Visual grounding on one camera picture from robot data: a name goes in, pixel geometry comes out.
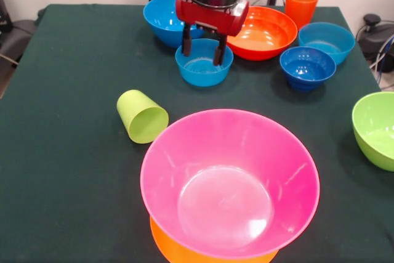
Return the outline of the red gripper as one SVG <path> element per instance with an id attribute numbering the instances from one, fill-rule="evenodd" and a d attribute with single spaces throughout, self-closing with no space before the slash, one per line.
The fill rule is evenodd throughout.
<path id="1" fill-rule="evenodd" d="M 179 20 L 184 22 L 182 33 L 182 54 L 191 52 L 191 26 L 198 25 L 216 31 L 219 45 L 215 49 L 213 64 L 221 65 L 227 46 L 227 36 L 236 36 L 242 29 L 249 10 L 249 1 L 239 0 L 229 9 L 212 9 L 195 2 L 176 0 L 175 11 Z"/>

